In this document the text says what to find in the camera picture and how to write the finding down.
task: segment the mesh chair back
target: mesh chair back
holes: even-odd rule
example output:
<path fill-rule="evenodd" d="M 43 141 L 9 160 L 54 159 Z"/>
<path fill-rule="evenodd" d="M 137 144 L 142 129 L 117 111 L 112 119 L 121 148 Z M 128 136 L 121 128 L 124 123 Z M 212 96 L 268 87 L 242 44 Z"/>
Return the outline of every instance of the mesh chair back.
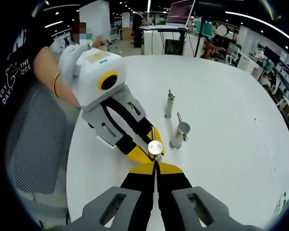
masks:
<path fill-rule="evenodd" d="M 66 192 L 56 191 L 65 141 L 66 115 L 51 92 L 36 83 L 16 115 L 6 146 L 11 182 L 33 216 L 65 218 Z"/>

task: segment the person's arm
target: person's arm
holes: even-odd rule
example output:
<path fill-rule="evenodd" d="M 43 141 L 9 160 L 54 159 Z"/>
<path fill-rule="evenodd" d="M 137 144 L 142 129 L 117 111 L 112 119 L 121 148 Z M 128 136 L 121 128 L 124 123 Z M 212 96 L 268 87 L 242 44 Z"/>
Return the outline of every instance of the person's arm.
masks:
<path fill-rule="evenodd" d="M 33 70 L 37 79 L 52 90 L 53 80 L 59 71 L 49 47 L 44 47 L 39 51 L 33 61 Z M 79 107 L 79 103 L 73 95 L 72 89 L 62 83 L 60 75 L 55 83 L 55 89 L 61 99 L 75 107 Z"/>
<path fill-rule="evenodd" d="M 216 49 L 216 50 L 218 50 L 218 51 L 226 51 L 224 47 L 217 47 L 217 46 L 215 46 L 212 42 L 208 42 L 208 43 L 206 44 L 206 48 L 207 48 L 207 49 L 211 49 L 211 50 Z"/>

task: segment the desk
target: desk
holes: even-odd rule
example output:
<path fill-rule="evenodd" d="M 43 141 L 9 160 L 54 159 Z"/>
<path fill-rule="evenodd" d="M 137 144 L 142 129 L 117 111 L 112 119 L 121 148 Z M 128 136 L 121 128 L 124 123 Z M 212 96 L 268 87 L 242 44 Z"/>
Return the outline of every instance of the desk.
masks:
<path fill-rule="evenodd" d="M 263 68 L 242 52 L 239 53 L 241 54 L 241 57 L 237 64 L 237 68 L 250 73 L 256 80 L 259 80 Z"/>
<path fill-rule="evenodd" d="M 263 87 L 242 70 L 204 59 L 142 55 L 124 61 L 126 84 L 162 136 L 162 161 L 180 167 L 192 186 L 225 203 L 238 222 L 264 227 L 289 189 L 289 132 Z M 163 116 L 168 89 L 176 94 L 174 115 L 180 112 L 191 126 L 178 151 L 168 145 L 178 118 Z M 135 139 L 124 120 L 112 116 Z M 107 147 L 79 116 L 67 164 L 71 220 L 111 186 L 120 186 L 136 165 Z M 154 199 L 147 230 L 162 231 L 157 195 Z"/>
<path fill-rule="evenodd" d="M 179 32 L 158 32 L 157 30 L 144 31 L 144 54 L 164 54 L 166 40 L 176 40 L 180 38 Z M 200 58 L 202 53 L 202 46 L 205 39 L 200 39 L 197 57 Z M 198 37 L 187 34 L 184 40 L 183 56 L 193 57 L 196 52 Z"/>

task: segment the silver metal peg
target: silver metal peg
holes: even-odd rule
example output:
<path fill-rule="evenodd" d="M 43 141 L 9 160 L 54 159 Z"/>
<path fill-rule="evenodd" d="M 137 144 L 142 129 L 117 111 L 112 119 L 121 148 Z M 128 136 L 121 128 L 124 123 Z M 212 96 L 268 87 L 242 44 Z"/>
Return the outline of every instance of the silver metal peg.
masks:
<path fill-rule="evenodd" d="M 177 115 L 179 119 L 179 125 L 172 140 L 169 142 L 170 147 L 175 150 L 178 150 L 181 148 L 183 141 L 184 142 L 188 141 L 187 134 L 189 133 L 191 129 L 188 123 L 185 123 L 182 121 L 180 113 L 177 113 Z"/>
<path fill-rule="evenodd" d="M 175 95 L 169 90 L 168 99 L 167 99 L 167 106 L 165 112 L 165 118 L 169 119 L 172 116 L 172 109 L 174 104 Z"/>

